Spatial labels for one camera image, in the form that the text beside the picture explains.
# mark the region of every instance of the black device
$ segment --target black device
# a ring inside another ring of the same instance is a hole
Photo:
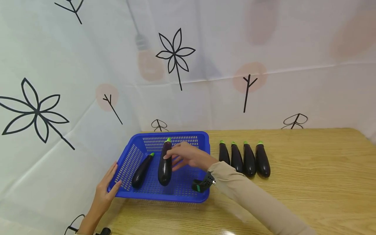
[[[211,175],[210,172],[207,172],[203,180],[194,179],[192,183],[192,190],[203,193],[205,192],[210,186],[214,184],[215,185],[215,179]]]

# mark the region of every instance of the wrist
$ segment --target wrist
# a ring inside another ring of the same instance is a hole
[[[204,164],[202,166],[202,170],[208,171],[208,169],[211,167],[211,165],[213,165],[214,163],[217,163],[217,162],[218,162],[217,159],[215,159],[214,157],[212,157],[208,154],[208,157],[206,157]]]
[[[99,221],[103,215],[104,213],[99,212],[95,208],[90,208],[86,217],[88,218],[89,221]]]

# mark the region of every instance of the white curtain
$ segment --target white curtain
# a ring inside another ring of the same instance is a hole
[[[4,231],[63,234],[140,131],[376,142],[372,0],[0,0],[0,29]]]

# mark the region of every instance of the eggplant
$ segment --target eggplant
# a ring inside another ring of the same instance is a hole
[[[253,177],[256,174],[256,159],[253,154],[251,146],[244,141],[244,164],[243,164],[243,174],[248,177]]]
[[[231,143],[231,166],[235,168],[237,172],[241,173],[243,171],[243,161],[235,142]]]
[[[153,160],[153,157],[154,157],[154,153],[147,155],[146,158],[140,164],[140,166],[137,168],[132,178],[132,187],[140,188],[142,186],[145,180],[147,169],[149,168],[150,163]]]
[[[270,176],[270,165],[262,141],[256,145],[256,168],[258,173],[267,178]]]
[[[168,137],[165,143],[163,144],[161,159],[159,161],[158,167],[158,180],[159,183],[163,186],[167,186],[169,184],[172,176],[172,159],[163,159],[163,157],[166,155],[167,151],[171,149],[171,147],[171,138]]]
[[[227,151],[226,144],[222,140],[219,143],[219,161],[230,165],[229,152]]]

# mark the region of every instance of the wood grain surface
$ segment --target wood grain surface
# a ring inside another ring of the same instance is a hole
[[[259,140],[271,176],[251,180],[280,200],[318,234],[376,234],[376,147],[354,129],[207,131],[211,155],[219,141]],[[114,235],[271,234],[215,186],[203,204],[116,198],[98,230]]]

